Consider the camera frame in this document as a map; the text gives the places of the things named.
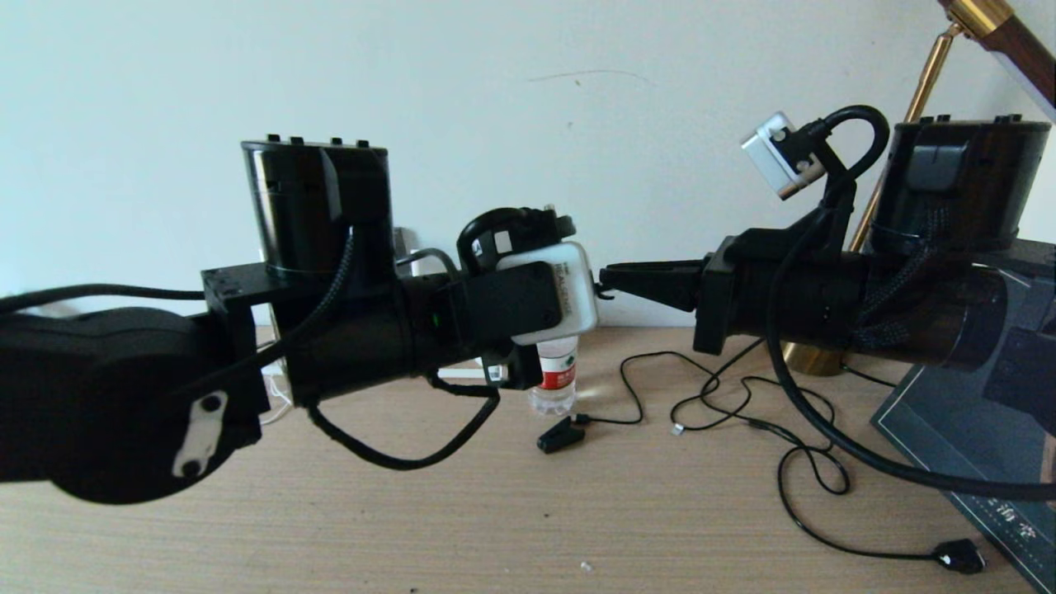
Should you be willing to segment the water bottle with red cap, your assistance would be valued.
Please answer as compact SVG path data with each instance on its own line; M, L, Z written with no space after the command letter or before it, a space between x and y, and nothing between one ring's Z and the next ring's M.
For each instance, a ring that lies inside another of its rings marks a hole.
M542 380L530 391L530 405L540 415L570 413L578 400L578 338L569 336L536 345Z

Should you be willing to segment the dark teal gift bag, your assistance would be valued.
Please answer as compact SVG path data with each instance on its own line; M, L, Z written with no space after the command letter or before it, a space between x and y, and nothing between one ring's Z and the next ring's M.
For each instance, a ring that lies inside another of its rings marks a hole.
M872 422L918 469L976 480L1041 483L1046 432L1016 406L987 396L989 369L914 367ZM1037 594L1056 594L1056 511L1045 502L948 496Z

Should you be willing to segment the brass desk lamp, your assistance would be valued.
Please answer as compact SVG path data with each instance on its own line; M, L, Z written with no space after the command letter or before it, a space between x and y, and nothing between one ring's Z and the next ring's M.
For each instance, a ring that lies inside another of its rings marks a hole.
M1032 101L1049 120L1056 123L1056 58L1034 32L1017 16L1008 0L935 0L943 8L950 25L935 38L908 103L904 123L914 123L923 116L940 78L955 38L973 39L1000 64L1011 78L1022 87ZM850 250L859 252L866 244L869 226L874 222L886 169L874 186L856 230ZM833 376L841 373L842 352L804 344L782 346L785 361L792 370L811 376Z

